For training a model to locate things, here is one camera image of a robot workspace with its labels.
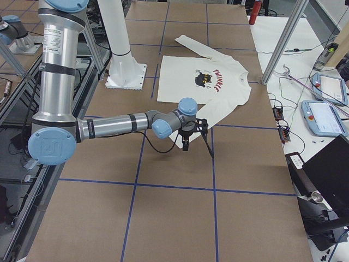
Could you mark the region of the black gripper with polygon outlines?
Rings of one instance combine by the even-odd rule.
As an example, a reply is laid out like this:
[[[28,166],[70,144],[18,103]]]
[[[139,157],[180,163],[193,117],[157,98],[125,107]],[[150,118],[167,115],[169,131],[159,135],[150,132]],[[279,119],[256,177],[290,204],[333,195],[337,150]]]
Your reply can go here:
[[[194,133],[200,133],[206,144],[210,156],[214,157],[214,152],[212,151],[207,141],[208,123],[205,118],[196,118],[195,120],[188,121],[183,128],[179,128],[178,132],[182,136],[183,151],[189,150],[189,136],[192,136]]]

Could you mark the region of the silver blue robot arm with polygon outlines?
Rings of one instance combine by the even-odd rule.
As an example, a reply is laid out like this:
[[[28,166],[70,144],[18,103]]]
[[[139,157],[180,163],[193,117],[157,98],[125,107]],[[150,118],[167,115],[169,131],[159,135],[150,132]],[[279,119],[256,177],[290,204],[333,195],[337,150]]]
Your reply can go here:
[[[44,24],[40,65],[39,111],[32,118],[28,141],[31,157],[44,165],[65,163],[76,145],[86,139],[109,138],[151,129],[159,139],[176,135],[182,149],[200,133],[207,138],[208,123],[197,118],[197,102],[183,98],[171,112],[151,110],[110,118],[81,120],[72,113],[78,37],[87,28],[87,1],[40,1],[38,15]]]

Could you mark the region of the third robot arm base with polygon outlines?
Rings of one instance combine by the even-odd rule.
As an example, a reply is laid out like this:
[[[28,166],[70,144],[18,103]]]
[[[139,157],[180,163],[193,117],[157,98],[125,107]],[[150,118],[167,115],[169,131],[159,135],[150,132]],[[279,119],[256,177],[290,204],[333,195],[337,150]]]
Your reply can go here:
[[[40,48],[16,15],[1,16],[1,43],[15,55],[34,55]]]

